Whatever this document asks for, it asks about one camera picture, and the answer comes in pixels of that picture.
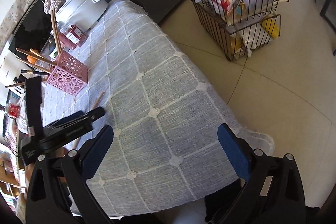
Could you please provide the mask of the pink perforated utensil holder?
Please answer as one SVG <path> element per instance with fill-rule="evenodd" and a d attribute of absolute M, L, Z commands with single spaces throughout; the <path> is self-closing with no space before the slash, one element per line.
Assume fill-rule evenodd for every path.
<path fill-rule="evenodd" d="M 75 97 L 88 84 L 88 68 L 66 51 L 62 51 L 47 83 Z"/>

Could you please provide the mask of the grey checked tablecloth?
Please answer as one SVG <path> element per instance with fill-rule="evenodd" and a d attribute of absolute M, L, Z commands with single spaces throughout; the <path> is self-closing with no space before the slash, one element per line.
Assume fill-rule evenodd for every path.
<path fill-rule="evenodd" d="M 87 184 L 111 217 L 153 213 L 201 199 L 238 178 L 217 137 L 225 123 L 268 155 L 271 137 L 241 125 L 204 74 L 129 0 L 113 0 L 84 46 L 88 85 L 71 96 L 45 91 L 43 123 L 100 101 L 105 115 L 88 140 L 110 125 L 113 143 Z"/>

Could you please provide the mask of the red labelled jar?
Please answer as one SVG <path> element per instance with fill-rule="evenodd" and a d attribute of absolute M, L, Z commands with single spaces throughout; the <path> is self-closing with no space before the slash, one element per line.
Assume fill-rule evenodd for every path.
<path fill-rule="evenodd" d="M 65 24 L 58 32 L 60 42 L 67 48 L 74 50 L 76 47 L 81 47 L 87 35 L 76 24 Z"/>

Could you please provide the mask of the orange fruit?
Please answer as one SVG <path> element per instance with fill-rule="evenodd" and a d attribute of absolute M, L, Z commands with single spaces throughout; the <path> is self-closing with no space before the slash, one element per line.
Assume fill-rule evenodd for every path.
<path fill-rule="evenodd" d="M 27 55 L 27 61 L 31 64 L 35 64 L 38 60 L 34 56 Z"/>

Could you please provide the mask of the black-handled utensil in holder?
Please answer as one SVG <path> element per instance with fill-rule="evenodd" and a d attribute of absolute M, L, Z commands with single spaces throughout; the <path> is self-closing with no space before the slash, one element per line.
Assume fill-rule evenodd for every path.
<path fill-rule="evenodd" d="M 40 75 L 40 76 L 49 76 L 50 75 L 50 73 L 48 73 L 48 72 L 25 70 L 25 69 L 21 70 L 21 74 Z"/>

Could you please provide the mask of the floral cloth cover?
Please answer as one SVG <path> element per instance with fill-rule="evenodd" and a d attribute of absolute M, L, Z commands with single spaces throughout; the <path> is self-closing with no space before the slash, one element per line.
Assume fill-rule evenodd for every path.
<path fill-rule="evenodd" d="M 8 41 L 18 22 L 33 4 L 34 0 L 15 0 L 11 8 L 1 21 L 1 51 Z"/>

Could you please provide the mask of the wooden utensil in holder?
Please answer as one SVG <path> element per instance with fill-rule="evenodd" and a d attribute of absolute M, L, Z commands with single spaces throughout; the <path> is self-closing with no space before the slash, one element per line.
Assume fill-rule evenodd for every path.
<path fill-rule="evenodd" d="M 43 56 L 37 50 L 30 49 L 30 52 L 33 53 L 35 56 L 38 56 L 40 61 L 43 61 L 43 62 L 48 63 L 49 65 L 53 65 L 53 66 L 55 66 L 57 64 L 57 62 L 49 60 L 47 57 Z"/>
<path fill-rule="evenodd" d="M 42 62 L 44 62 L 44 63 L 47 63 L 47 64 L 49 64 L 49 65 L 51 65 L 51 66 L 53 66 L 53 67 L 55 67 L 55 66 L 57 65 L 57 63 L 55 63 L 55 62 L 53 62 L 53 61 L 51 61 L 51 60 L 49 60 L 49 59 L 43 57 L 42 55 L 36 54 L 36 53 L 34 53 L 34 52 L 31 52 L 31 51 L 25 51 L 25 50 L 20 49 L 20 48 L 16 48 L 16 51 L 18 51 L 18 52 L 20 52 L 20 53 L 23 53 L 23 54 L 25 54 L 26 56 L 33 57 L 33 58 L 35 58 L 35 59 L 37 59 L 37 60 L 39 60 L 39 61 L 42 61 Z"/>

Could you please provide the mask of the white electric pot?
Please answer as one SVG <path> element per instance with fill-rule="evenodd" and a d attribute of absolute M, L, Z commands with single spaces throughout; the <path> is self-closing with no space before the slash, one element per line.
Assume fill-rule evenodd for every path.
<path fill-rule="evenodd" d="M 56 13 L 60 24 L 76 24 L 83 32 L 89 30 L 108 7 L 106 0 L 66 0 Z"/>

